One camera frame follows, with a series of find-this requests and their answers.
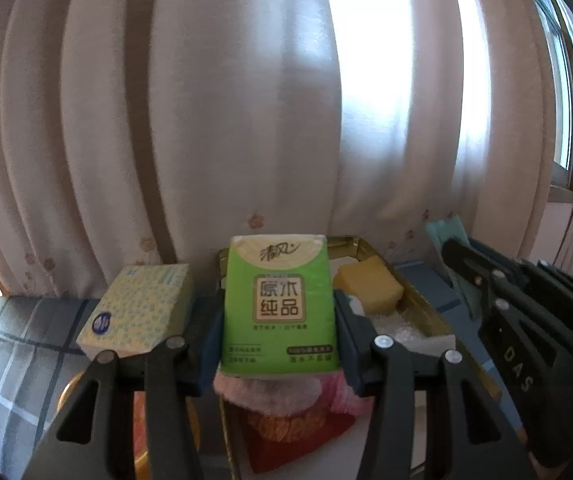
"plaid tablecloth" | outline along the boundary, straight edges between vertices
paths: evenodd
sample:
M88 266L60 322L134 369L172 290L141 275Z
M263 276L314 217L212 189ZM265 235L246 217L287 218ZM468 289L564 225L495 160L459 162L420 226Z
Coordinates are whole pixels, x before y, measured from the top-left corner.
M0 298L0 472L18 480L55 416L64 387L89 360L75 343L98 300ZM217 399L196 399L208 480L228 480Z

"blue oval logo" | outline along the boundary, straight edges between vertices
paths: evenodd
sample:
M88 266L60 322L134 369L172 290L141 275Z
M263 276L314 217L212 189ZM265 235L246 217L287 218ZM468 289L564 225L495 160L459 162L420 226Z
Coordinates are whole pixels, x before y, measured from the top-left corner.
M101 314L95 316L91 330L95 334L102 335L108 332L109 325L111 325L111 313L102 312Z

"bolt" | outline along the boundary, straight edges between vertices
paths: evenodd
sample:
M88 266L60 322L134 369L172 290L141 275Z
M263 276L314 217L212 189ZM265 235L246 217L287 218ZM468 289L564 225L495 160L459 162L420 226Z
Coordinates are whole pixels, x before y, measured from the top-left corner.
M510 305L508 304L508 301L503 300L502 298L497 298L495 300L495 306L500 310L508 310Z
M377 346L377 348L391 348L394 344L395 341L389 335L378 335L375 338L375 346Z
M184 338L181 335L172 335L166 340L167 348L175 350L177 348L182 348L185 345Z
M446 357L446 360L450 362L450 364L452 365L460 364L461 360L463 359L460 352L458 352L457 350L447 350L444 357Z
M103 350L100 352L96 357L95 361L100 363L101 365L108 365L113 359L115 359L116 353L112 350Z

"teal cloth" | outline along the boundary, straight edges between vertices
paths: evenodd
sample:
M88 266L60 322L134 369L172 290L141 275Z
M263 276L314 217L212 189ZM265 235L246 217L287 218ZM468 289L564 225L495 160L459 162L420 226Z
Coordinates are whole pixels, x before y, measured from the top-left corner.
M458 216L454 216L449 220L438 220L437 222L426 224L426 233L437 249L440 259L442 259L442 246L445 241L451 238L456 238L463 244L470 246L466 229L464 229L464 225L461 224L460 217ZM471 319L479 319L482 315L480 291L475 285L458 276L458 274L449 267L446 267L446 270L453 282L455 292L457 292L457 295L460 297L461 304L469 311Z

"yellow tissue pack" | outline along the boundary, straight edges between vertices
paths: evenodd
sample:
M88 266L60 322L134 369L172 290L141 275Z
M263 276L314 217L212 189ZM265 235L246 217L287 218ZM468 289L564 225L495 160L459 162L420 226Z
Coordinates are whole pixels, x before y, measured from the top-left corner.
M77 343L89 359L151 351L181 334L193 299L188 264L124 267L90 315Z
M379 256L341 266L333 279L333 288L358 298L367 316L392 314L404 294L404 287Z

